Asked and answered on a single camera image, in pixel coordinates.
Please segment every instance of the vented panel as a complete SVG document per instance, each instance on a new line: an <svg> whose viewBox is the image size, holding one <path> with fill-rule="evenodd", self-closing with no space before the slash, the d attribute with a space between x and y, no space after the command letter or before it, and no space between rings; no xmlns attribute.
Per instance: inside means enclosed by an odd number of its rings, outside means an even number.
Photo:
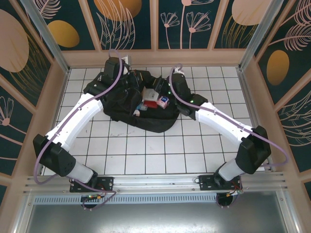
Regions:
<svg viewBox="0 0 311 233"><path fill-rule="evenodd" d="M75 196L37 196L36 205L82 204L81 195ZM86 204L102 203L107 198L91 200ZM116 195L107 204L152 204L152 203L198 203L215 202L216 194L153 194L153 195Z"/></svg>

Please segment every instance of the red object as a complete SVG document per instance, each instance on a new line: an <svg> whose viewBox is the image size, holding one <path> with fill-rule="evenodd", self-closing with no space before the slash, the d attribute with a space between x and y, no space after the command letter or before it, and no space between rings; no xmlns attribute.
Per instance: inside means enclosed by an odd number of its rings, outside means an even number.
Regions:
<svg viewBox="0 0 311 233"><path fill-rule="evenodd" d="M157 108L157 103L155 101L144 101L144 105L147 106L148 108Z"/></svg>

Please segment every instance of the white tile floor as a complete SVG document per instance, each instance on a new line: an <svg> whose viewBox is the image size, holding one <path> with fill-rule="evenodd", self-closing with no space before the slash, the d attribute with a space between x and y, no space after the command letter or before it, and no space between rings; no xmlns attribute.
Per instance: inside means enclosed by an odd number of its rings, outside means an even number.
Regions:
<svg viewBox="0 0 311 233"><path fill-rule="evenodd" d="M133 67L167 77L170 67ZM78 101L100 68L72 69L58 122ZM251 125L235 67L184 67L191 91L217 108ZM110 120L98 113L82 130L69 151L100 175L214 172L236 156L237 148L207 125L180 116L165 133L153 133ZM44 175L52 171L45 169Z"/></svg>

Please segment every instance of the black mounting bracket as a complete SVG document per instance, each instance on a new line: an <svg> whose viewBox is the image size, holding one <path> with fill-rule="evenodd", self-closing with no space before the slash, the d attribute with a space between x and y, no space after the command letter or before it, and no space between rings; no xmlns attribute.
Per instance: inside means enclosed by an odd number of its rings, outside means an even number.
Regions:
<svg viewBox="0 0 311 233"><path fill-rule="evenodd" d="M104 187L106 191L112 191L113 181L114 181L113 177L98 177L97 178L97 184L94 188L103 190L103 187ZM94 191L89 190L88 188L81 186L76 181L70 182L69 191L71 193L94 193Z"/></svg>
<svg viewBox="0 0 311 233"><path fill-rule="evenodd" d="M214 175L202 175L198 177L201 191L213 190L234 190L234 185L240 186L240 177L237 176L231 181L225 181L222 185L218 185L214 181Z"/></svg>

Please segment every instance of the black bag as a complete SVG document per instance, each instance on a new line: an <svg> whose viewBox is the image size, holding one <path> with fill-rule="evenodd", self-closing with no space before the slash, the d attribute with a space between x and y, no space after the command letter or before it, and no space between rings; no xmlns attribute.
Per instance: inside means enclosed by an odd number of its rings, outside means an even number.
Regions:
<svg viewBox="0 0 311 233"><path fill-rule="evenodd" d="M145 87L152 87L155 78L148 71L136 71L143 74ZM160 106L157 108L148 108L139 110L140 116L134 116L133 112L142 101L142 94L137 88L128 88L123 92L118 92L119 97L115 95L107 97L104 104L104 113L111 117L111 120L122 121L138 128L162 133L168 130L176 122L179 116L179 110L176 105L171 103L165 109Z"/></svg>

